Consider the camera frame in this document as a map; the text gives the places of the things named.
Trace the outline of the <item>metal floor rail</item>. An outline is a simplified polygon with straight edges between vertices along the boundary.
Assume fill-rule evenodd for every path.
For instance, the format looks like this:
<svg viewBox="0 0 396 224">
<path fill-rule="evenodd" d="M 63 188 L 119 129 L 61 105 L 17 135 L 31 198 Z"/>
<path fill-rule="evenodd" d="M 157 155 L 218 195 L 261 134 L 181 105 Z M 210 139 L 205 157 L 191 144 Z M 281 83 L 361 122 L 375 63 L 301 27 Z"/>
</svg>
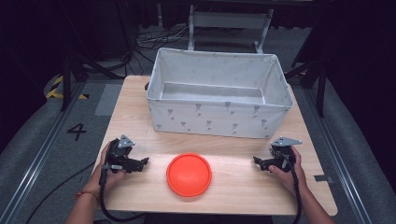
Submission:
<svg viewBox="0 0 396 224">
<path fill-rule="evenodd" d="M 0 224 L 12 224 L 38 178 L 85 83 L 72 86 L 69 105 L 51 98 L 11 140 L 0 156 Z"/>
<path fill-rule="evenodd" d="M 326 145 L 329 148 L 330 158 L 332 160 L 333 167 L 338 175 L 340 183 L 346 194 L 346 197 L 351 205 L 352 211 L 359 224 L 373 224 L 362 200 L 358 193 L 356 185 L 343 161 L 341 154 L 335 144 L 332 134 L 324 118 L 322 118 L 316 108 L 316 99 L 314 94 L 309 90 L 303 90 L 304 96 L 309 103 L 309 108 L 314 113 L 314 118 L 320 128 L 321 133 L 324 136 Z"/>
</svg>

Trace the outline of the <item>person's left hand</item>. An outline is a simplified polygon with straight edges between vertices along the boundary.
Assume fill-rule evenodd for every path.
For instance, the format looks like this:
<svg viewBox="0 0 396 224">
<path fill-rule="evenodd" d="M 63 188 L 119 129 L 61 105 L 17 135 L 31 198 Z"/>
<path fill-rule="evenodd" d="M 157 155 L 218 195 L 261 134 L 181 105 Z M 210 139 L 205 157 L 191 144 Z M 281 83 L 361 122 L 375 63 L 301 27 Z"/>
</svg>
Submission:
<svg viewBox="0 0 396 224">
<path fill-rule="evenodd" d="M 109 145 L 110 143 L 107 143 L 106 146 L 102 149 L 101 159 L 97 166 L 94 168 L 89 181 L 83 188 L 85 191 L 95 192 L 97 194 L 100 193 L 99 181 L 101 179 L 102 166 L 105 164 L 106 153 L 108 151 Z M 105 190 L 110 190 L 126 177 L 126 173 L 124 171 L 118 171 L 116 174 L 113 174 L 111 171 L 107 170 L 106 173 L 107 176 Z"/>
</svg>

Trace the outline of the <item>black tripod stand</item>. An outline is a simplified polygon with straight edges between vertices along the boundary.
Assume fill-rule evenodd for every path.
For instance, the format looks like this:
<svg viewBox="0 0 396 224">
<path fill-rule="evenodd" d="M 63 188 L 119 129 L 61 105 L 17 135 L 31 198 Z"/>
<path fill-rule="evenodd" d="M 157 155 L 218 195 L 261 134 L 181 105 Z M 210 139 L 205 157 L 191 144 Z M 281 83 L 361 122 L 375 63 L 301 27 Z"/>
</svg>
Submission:
<svg viewBox="0 0 396 224">
<path fill-rule="evenodd" d="M 58 10 L 58 18 L 54 19 L 54 21 L 58 22 L 56 29 L 64 44 L 64 99 L 62 111 L 65 111 L 72 101 L 71 76 L 74 76 L 78 83 L 88 80 L 89 75 L 84 67 L 85 64 L 110 79 L 122 79 L 122 77 L 104 68 L 86 53 L 84 44 L 80 40 L 75 26 L 64 8 L 63 0 L 49 1 L 53 4 L 53 11 Z"/>
<path fill-rule="evenodd" d="M 316 109 L 323 118 L 324 93 L 326 86 L 325 63 L 328 59 L 328 48 L 325 28 L 325 16 L 321 14 L 315 21 L 312 30 L 293 60 L 292 70 L 285 74 L 286 78 L 305 72 L 300 85 L 303 89 L 311 89 L 318 83 Z"/>
</svg>

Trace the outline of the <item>person's right hand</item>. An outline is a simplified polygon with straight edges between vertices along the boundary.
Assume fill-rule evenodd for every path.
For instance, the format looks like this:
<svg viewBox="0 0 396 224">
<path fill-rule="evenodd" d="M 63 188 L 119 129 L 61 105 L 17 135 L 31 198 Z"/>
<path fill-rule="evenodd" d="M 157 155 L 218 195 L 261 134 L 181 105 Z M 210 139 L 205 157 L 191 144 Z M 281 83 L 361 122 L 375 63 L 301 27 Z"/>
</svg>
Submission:
<svg viewBox="0 0 396 224">
<path fill-rule="evenodd" d="M 299 191 L 302 195 L 305 195 L 309 191 L 309 188 L 306 184 L 304 169 L 301 165 L 301 155 L 295 147 L 292 147 L 291 149 L 296 158 L 296 162 L 294 163 L 294 171 L 298 179 Z M 269 166 L 269 171 L 283 183 L 288 191 L 290 191 L 293 195 L 296 195 L 294 188 L 294 178 L 291 172 L 285 173 L 274 165 Z"/>
</svg>

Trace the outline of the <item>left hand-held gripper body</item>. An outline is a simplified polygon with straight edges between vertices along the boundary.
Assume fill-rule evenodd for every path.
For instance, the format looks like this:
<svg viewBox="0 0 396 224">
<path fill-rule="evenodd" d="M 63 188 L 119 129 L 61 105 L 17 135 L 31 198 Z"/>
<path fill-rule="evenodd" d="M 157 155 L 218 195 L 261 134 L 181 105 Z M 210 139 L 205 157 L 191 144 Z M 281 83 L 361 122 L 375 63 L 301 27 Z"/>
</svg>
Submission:
<svg viewBox="0 0 396 224">
<path fill-rule="evenodd" d="M 113 174 L 119 170 L 125 170 L 127 173 L 134 170 L 134 160 L 128 157 L 133 146 L 134 141 L 124 134 L 110 142 L 106 154 L 106 164 Z"/>
</svg>

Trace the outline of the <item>yellow black hazard tape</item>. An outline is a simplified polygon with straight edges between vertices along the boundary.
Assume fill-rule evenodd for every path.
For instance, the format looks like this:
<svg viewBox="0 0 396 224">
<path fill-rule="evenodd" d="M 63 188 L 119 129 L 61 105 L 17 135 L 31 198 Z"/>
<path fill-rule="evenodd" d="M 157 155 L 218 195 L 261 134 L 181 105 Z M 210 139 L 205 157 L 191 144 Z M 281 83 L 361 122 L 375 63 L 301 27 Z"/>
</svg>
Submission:
<svg viewBox="0 0 396 224">
<path fill-rule="evenodd" d="M 53 81 L 52 86 L 49 89 L 49 92 L 46 94 L 46 98 L 57 98 L 57 99 L 63 99 L 64 95 L 62 93 L 57 92 L 58 87 L 60 87 L 61 82 L 64 80 L 62 75 L 59 75 L 56 77 L 56 79 Z M 87 93 L 81 94 L 78 99 L 81 100 L 88 100 L 90 95 Z"/>
</svg>

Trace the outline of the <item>grey metal frame stand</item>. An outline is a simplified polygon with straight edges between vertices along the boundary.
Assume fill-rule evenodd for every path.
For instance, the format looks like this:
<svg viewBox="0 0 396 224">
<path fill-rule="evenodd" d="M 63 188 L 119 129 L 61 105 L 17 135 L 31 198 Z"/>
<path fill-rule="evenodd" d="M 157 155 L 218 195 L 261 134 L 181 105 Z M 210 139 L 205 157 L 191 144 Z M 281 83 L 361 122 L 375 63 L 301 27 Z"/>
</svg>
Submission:
<svg viewBox="0 0 396 224">
<path fill-rule="evenodd" d="M 195 5 L 190 5 L 188 50 L 194 50 L 195 48 L 194 29 L 196 27 L 255 29 L 261 31 L 261 37 L 253 45 L 257 53 L 263 54 L 263 44 L 273 13 L 272 9 L 268 9 L 263 14 L 203 12 L 197 11 Z"/>
</svg>

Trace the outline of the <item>white fabric storage box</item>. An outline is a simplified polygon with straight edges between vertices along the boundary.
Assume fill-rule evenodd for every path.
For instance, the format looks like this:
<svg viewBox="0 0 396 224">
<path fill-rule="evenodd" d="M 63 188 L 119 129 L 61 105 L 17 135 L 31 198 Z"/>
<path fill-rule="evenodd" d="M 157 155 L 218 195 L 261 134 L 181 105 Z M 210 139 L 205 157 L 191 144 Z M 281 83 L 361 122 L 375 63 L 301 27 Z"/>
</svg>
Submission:
<svg viewBox="0 0 396 224">
<path fill-rule="evenodd" d="M 147 90 L 161 132 L 271 138 L 294 102 L 275 54 L 157 52 Z"/>
</svg>

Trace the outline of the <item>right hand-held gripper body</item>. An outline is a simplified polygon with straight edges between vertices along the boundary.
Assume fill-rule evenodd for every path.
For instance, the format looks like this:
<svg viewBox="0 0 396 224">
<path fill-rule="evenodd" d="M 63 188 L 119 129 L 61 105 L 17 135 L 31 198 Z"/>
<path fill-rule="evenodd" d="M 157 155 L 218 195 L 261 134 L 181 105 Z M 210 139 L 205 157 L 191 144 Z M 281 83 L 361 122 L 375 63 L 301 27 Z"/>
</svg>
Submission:
<svg viewBox="0 0 396 224">
<path fill-rule="evenodd" d="M 272 154 L 277 161 L 280 161 L 278 168 L 287 173 L 296 162 L 293 150 L 294 145 L 300 145 L 301 140 L 295 140 L 288 137 L 280 136 L 271 143 Z"/>
</svg>

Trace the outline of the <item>orange round plastic disc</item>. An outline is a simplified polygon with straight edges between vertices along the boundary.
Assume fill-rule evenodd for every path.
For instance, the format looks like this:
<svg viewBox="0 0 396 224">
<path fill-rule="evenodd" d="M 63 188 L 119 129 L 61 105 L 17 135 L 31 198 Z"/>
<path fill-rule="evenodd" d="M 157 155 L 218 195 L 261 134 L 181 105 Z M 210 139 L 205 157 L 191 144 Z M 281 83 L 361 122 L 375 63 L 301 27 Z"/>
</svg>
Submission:
<svg viewBox="0 0 396 224">
<path fill-rule="evenodd" d="M 175 156 L 167 166 L 166 181 L 169 188 L 182 197 L 196 197 L 208 189 L 212 170 L 208 161 L 196 153 Z"/>
</svg>

